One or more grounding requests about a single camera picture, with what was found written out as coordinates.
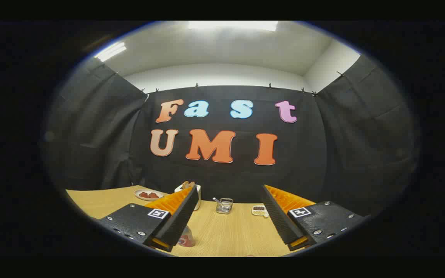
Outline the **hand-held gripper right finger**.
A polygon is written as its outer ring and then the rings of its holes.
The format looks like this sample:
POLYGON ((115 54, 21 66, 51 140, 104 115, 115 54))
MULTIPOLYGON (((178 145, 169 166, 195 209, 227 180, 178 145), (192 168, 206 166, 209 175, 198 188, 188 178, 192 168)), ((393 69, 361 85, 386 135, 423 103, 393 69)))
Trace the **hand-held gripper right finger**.
POLYGON ((335 239, 364 221, 332 201, 316 203, 270 185, 262 185, 261 200, 290 251, 335 239))

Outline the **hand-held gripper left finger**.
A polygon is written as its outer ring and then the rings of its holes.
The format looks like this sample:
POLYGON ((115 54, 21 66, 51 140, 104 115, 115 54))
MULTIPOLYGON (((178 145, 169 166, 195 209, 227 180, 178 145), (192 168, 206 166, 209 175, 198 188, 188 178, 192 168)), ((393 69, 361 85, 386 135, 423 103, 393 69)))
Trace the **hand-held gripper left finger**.
POLYGON ((198 201, 198 190, 191 186, 146 205, 127 204, 98 224, 134 244, 171 252, 198 201))

